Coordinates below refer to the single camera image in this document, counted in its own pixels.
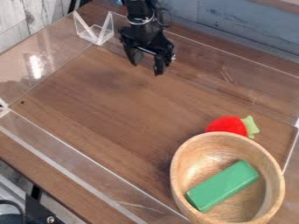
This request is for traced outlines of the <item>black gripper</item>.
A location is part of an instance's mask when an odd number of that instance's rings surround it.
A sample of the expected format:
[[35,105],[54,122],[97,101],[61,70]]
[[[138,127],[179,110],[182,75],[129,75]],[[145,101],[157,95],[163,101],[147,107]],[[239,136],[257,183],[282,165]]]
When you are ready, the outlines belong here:
[[130,18],[127,22],[130,26],[118,29],[126,56],[131,64],[138,66],[145,59],[145,53],[151,54],[154,74],[162,75],[175,58],[174,43],[165,36],[165,27],[155,18]]

